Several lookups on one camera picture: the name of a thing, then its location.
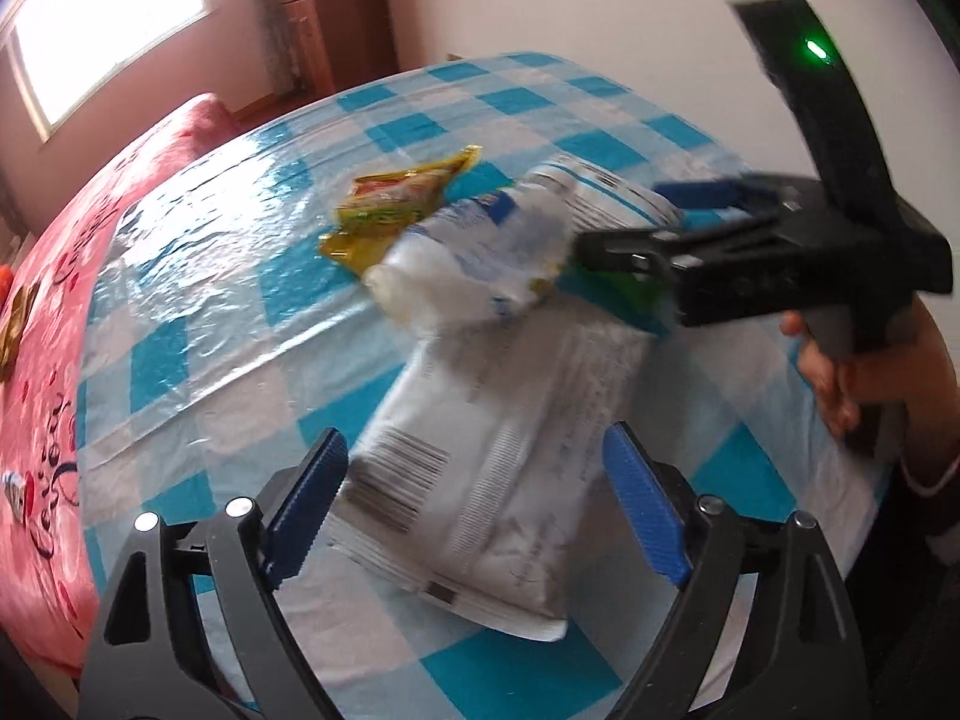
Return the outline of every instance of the white package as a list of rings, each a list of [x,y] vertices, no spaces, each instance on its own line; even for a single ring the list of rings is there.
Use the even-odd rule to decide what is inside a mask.
[[[566,295],[422,341],[353,447],[331,543],[482,625],[558,640],[566,552],[648,343]]]
[[[392,319],[428,336],[534,305],[584,229],[679,222],[680,212],[654,191],[558,154],[514,186],[408,227],[363,281]]]

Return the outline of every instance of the blue and white tablecloth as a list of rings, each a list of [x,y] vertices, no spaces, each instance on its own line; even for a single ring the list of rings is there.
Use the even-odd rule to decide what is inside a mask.
[[[540,53],[368,84],[188,167],[122,218],[91,303],[77,445],[99,587],[136,514],[208,517],[296,464],[326,426],[356,439],[412,340],[347,271],[316,255],[318,234],[354,175],[468,143],[483,146],[483,161],[451,186],[453,199],[499,187],[556,151],[646,185],[742,167],[682,119]],[[774,319],[661,336],[631,420],[651,455],[741,514],[782,519],[809,509],[848,570],[874,518],[881,474],[830,440],[793,365],[795,343]],[[347,718],[587,720],[613,705],[673,589],[646,568],[608,490],[594,501],[572,563],[573,623],[553,644],[426,605],[323,538],[277,599]],[[242,683],[224,655],[209,580],[196,586],[213,648]],[[749,597],[747,587],[736,597],[731,615],[741,625],[728,626],[704,696],[723,688]]]

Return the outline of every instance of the hand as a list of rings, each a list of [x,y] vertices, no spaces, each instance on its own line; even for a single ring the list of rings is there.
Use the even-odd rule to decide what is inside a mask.
[[[784,314],[781,332],[808,337],[797,367],[813,387],[817,409],[835,437],[860,423],[861,404],[906,404],[904,450],[910,475],[922,485],[935,485],[960,450],[960,395],[936,322],[918,298],[913,312],[917,328],[913,341],[854,355],[841,364],[819,350],[800,314]]]

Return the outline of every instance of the green light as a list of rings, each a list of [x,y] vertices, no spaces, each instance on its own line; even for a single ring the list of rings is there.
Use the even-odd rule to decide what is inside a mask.
[[[806,41],[806,47],[808,48],[808,50],[810,51],[810,53],[812,53],[812,54],[813,54],[814,56],[816,56],[817,58],[824,60],[824,62],[829,61],[829,57],[827,57],[827,52],[825,52],[823,49],[821,49],[821,48],[820,48],[815,42],[813,42],[812,40]]]

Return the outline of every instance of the bright window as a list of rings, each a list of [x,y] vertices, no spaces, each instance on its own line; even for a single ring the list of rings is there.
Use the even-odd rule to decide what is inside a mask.
[[[49,131],[107,77],[202,13],[203,0],[27,0],[16,36],[34,114]]]

